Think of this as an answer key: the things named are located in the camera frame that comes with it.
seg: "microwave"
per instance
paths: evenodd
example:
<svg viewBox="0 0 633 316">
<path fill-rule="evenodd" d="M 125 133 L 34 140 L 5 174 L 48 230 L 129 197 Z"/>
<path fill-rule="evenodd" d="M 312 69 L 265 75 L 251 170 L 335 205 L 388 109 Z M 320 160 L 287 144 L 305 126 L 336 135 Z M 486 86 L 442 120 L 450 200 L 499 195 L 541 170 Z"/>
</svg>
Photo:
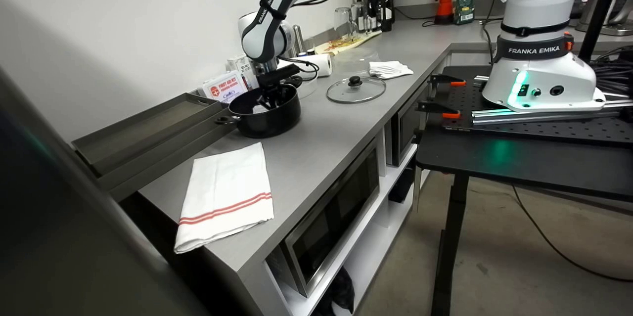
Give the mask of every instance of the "microwave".
<svg viewBox="0 0 633 316">
<path fill-rule="evenodd" d="M 342 248 L 350 226 L 377 195 L 374 138 L 267 257 L 275 278 L 308 297 Z"/>
<path fill-rule="evenodd" d="M 420 86 L 385 125 L 385 152 L 387 164 L 399 167 L 407 154 L 407 147 L 420 128 L 422 113 L 416 111 L 417 102 L 426 99 L 427 86 Z"/>
</svg>

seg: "gray countertop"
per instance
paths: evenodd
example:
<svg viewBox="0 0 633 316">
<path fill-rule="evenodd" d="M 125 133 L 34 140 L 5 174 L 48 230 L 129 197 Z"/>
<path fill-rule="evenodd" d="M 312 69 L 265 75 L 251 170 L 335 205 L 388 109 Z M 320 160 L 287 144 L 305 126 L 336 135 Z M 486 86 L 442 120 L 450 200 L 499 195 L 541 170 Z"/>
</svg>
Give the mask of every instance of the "gray countertop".
<svg viewBox="0 0 633 316">
<path fill-rule="evenodd" d="M 275 218 L 242 233 L 207 244 L 228 267 L 244 278 L 314 205 L 355 156 L 378 134 L 423 80 L 450 51 L 487 48 L 477 22 L 464 26 L 421 27 L 421 21 L 399 21 L 393 31 L 362 47 L 375 48 L 382 61 L 398 60 L 414 75 L 387 81 L 387 90 L 362 104 L 337 104 L 325 97 L 330 84 L 346 75 L 318 79 L 318 88 L 301 100 L 301 121 L 290 131 L 262 140 L 271 181 Z M 499 22 L 488 25 L 493 41 Z M 579 43 L 584 33 L 569 31 Z M 596 50 L 609 50 L 633 39 L 601 36 Z M 237 130 L 178 165 L 140 192 L 174 221 L 180 219 L 193 160 L 251 145 L 257 140 Z"/>
</svg>

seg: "folded white cloth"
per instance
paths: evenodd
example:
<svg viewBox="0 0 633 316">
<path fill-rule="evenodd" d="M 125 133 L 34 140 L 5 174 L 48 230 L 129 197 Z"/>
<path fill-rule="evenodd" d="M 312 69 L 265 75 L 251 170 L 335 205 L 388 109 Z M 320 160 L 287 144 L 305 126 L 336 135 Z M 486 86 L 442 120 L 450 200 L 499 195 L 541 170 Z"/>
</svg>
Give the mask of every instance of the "folded white cloth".
<svg viewBox="0 0 633 316">
<path fill-rule="evenodd" d="M 262 143 L 194 160 L 176 234 L 176 253 L 272 219 Z"/>
<path fill-rule="evenodd" d="M 388 80 L 404 75 L 412 75 L 413 71 L 399 61 L 371 61 L 369 63 L 369 73 L 370 75 L 377 76 L 380 79 Z"/>
</svg>

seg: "paper towel roll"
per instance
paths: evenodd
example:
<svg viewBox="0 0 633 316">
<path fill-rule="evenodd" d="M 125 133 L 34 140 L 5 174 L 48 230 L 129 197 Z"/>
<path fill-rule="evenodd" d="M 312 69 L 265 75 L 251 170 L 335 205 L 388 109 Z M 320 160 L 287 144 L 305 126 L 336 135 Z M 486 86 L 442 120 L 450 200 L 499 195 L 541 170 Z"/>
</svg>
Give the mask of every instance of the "paper towel roll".
<svg viewBox="0 0 633 316">
<path fill-rule="evenodd" d="M 330 54 L 319 54 L 319 55 L 307 55 L 301 57 L 292 57 L 292 59 L 309 61 L 310 63 L 314 63 L 318 65 L 318 77 L 325 77 L 332 75 L 332 60 L 330 59 Z M 299 69 L 312 71 L 314 68 L 309 65 L 305 65 L 302 63 L 290 63 L 289 61 L 279 60 L 279 68 L 283 68 L 290 64 L 296 64 L 299 66 Z M 303 71 L 299 71 L 298 74 L 301 79 L 312 79 L 314 77 L 314 73 L 305 73 Z"/>
</svg>

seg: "cooking pot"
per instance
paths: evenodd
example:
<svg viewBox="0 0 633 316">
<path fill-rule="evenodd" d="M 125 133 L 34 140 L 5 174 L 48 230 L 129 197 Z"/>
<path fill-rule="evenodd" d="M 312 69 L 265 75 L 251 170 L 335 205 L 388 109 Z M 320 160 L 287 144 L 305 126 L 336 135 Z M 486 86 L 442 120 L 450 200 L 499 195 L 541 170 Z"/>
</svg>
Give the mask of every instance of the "cooking pot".
<svg viewBox="0 0 633 316">
<path fill-rule="evenodd" d="M 267 138 L 291 129 L 301 116 L 297 89 L 292 85 L 279 85 L 277 90 L 278 98 L 274 108 L 263 108 L 260 104 L 263 90 L 257 88 L 242 93 L 231 101 L 228 105 L 231 115 L 217 118 L 215 124 L 235 124 L 240 133 L 249 138 Z"/>
</svg>

